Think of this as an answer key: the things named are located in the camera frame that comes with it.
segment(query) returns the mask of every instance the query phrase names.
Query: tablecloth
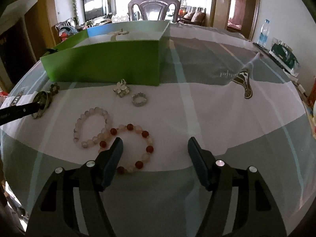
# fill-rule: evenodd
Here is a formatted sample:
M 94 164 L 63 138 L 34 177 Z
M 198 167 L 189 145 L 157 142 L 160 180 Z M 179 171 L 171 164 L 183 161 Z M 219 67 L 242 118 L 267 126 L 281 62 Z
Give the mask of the tablecloth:
M 116 175 L 102 201 L 117 236 L 195 236 L 211 193 L 199 183 L 187 153 L 194 136 L 200 146 L 231 167 L 258 168 L 281 211 L 289 233 L 302 218 L 304 204 L 315 194 L 315 151 L 305 110 L 285 73 L 260 57 L 251 42 L 216 28 L 172 24 L 170 47 L 161 65 L 158 87 L 130 85 L 148 103 L 135 107 L 131 96 L 118 97 L 113 83 L 60 82 L 60 92 L 40 119 L 31 116 L 1 127 L 5 177 L 31 212 L 46 180 L 57 167 L 78 168 L 98 155 L 73 142 L 76 120 L 89 108 L 109 112 L 113 126 L 132 123 L 154 140 L 148 164 L 131 175 Z M 252 97 L 232 81 L 247 68 Z M 18 105 L 32 101 L 52 83 L 41 62 L 20 80 L 3 107 L 21 90 Z M 86 121 L 82 140 L 100 132 L 98 116 Z M 133 164 L 146 143 L 136 134 L 120 135 L 120 165 Z M 78 190 L 74 190 L 76 208 Z M 234 189 L 225 233 L 232 229 Z M 87 233 L 78 209 L 79 228 Z

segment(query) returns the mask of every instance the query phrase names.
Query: open box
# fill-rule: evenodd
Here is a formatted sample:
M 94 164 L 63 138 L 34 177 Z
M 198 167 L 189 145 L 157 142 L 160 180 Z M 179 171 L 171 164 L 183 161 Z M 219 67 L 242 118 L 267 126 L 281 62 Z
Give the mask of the open box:
M 129 31 L 111 41 L 113 31 Z M 170 39 L 169 21 L 130 21 L 88 28 L 41 57 L 51 81 L 159 85 Z

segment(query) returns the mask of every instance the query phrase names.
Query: pillow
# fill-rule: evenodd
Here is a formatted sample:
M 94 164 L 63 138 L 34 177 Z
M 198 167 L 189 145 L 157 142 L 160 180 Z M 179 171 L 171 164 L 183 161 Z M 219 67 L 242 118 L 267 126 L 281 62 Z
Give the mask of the pillow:
M 202 23 L 202 21 L 204 20 L 204 17 L 205 17 L 205 13 L 196 11 L 191 19 L 191 22 Z
M 195 12 L 188 12 L 186 15 L 183 16 L 183 18 L 191 20 Z

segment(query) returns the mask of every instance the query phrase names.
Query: silver rivet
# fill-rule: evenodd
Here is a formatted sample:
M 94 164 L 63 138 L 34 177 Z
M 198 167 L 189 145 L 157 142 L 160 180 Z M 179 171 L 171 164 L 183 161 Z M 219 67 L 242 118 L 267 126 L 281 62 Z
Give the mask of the silver rivet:
M 257 172 L 258 170 L 257 170 L 254 166 L 250 166 L 250 167 L 249 167 L 249 171 L 252 172 L 252 173 L 255 173 L 255 172 Z
M 225 165 L 225 162 L 222 160 L 217 160 L 215 163 L 217 166 L 224 166 Z
M 58 167 L 58 168 L 55 169 L 55 173 L 56 174 L 60 174 L 62 171 L 63 171 L 62 167 Z
M 94 161 L 88 161 L 86 163 L 87 167 L 93 167 L 95 165 L 95 162 Z

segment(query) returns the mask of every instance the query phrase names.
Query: television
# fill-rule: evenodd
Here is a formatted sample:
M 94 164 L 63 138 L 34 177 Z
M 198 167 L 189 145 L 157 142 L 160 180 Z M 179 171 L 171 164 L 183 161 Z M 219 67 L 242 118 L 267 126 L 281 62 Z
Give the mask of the television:
M 105 0 L 83 0 L 85 21 L 106 15 Z

